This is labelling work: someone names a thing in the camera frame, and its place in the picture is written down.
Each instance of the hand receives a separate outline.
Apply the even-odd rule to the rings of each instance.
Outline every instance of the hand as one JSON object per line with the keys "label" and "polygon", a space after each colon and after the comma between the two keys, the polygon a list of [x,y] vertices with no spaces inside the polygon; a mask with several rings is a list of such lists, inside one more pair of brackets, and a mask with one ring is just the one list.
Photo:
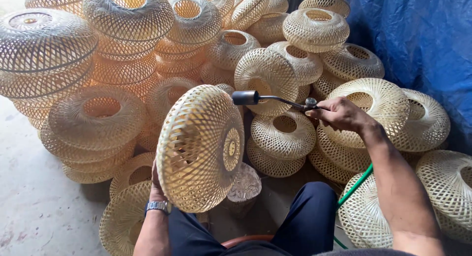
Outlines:
{"label": "hand", "polygon": [[324,126],[331,126],[333,130],[347,130],[356,133],[363,132],[379,123],[369,114],[361,110],[346,97],[336,97],[317,103],[319,108],[305,112],[307,116],[322,120]]}
{"label": "hand", "polygon": [[159,182],[159,175],[157,174],[156,160],[152,163],[152,185],[150,187],[150,202],[162,202],[167,201],[167,197],[162,191],[161,183]]}

